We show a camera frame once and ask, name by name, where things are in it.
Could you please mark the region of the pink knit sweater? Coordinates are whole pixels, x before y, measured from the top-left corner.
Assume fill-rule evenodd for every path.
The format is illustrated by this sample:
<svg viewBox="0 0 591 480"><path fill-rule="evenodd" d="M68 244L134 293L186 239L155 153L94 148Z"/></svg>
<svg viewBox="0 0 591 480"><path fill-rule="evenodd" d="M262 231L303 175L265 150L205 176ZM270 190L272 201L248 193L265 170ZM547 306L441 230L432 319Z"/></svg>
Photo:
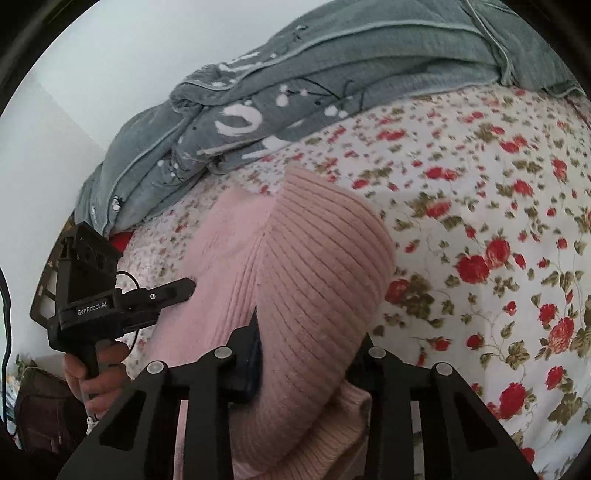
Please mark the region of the pink knit sweater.
<svg viewBox="0 0 591 480"><path fill-rule="evenodd" d="M279 192L215 202L180 269L191 298L162 311L145 361L197 361L256 319L263 372L229 419L238 479L322 479L367 429L370 397L346 381L394 273L393 243L362 198L290 167Z"/></svg>

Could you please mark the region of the red pillow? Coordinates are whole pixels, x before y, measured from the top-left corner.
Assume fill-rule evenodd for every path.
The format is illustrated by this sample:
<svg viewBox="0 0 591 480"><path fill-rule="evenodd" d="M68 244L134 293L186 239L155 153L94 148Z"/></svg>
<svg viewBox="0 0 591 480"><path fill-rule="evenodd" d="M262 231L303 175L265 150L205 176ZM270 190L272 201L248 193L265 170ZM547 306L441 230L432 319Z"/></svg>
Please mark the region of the red pillow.
<svg viewBox="0 0 591 480"><path fill-rule="evenodd" d="M129 244L131 238L133 236L133 232L120 232L117 234L112 235L109 238L109 243L120 253L123 253Z"/></svg>

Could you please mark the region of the grey floral quilt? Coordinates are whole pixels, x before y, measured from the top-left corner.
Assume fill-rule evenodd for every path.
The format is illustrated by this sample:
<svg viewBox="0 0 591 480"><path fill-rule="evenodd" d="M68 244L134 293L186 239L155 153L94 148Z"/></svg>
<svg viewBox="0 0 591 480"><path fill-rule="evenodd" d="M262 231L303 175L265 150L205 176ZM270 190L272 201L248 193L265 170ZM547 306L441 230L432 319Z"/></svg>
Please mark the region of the grey floral quilt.
<svg viewBox="0 0 591 480"><path fill-rule="evenodd" d="M186 76L129 119L73 210L103 236L136 228L207 173L256 162L393 101L490 84L580 90L551 46L500 1L332 1L263 45Z"/></svg>

